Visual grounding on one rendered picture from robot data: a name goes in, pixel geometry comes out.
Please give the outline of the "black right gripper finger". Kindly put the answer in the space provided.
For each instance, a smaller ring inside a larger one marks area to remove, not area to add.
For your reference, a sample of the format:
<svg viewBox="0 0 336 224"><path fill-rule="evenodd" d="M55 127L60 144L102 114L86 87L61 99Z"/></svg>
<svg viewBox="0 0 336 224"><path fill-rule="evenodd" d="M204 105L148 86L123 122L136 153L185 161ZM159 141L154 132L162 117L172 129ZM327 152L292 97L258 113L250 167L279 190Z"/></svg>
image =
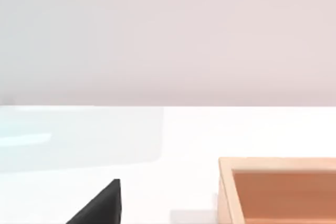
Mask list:
<svg viewBox="0 0 336 224"><path fill-rule="evenodd" d="M66 224L121 224L120 179L114 179Z"/></svg>

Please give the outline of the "shallow salmon-coloured box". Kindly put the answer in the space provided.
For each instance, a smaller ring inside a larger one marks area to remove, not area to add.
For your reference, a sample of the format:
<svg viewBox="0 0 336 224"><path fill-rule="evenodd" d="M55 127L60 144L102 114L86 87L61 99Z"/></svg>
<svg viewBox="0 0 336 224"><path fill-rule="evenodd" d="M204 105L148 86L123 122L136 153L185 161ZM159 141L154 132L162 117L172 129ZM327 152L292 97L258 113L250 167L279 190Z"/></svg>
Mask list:
<svg viewBox="0 0 336 224"><path fill-rule="evenodd" d="M218 224L336 224L336 158L221 157Z"/></svg>

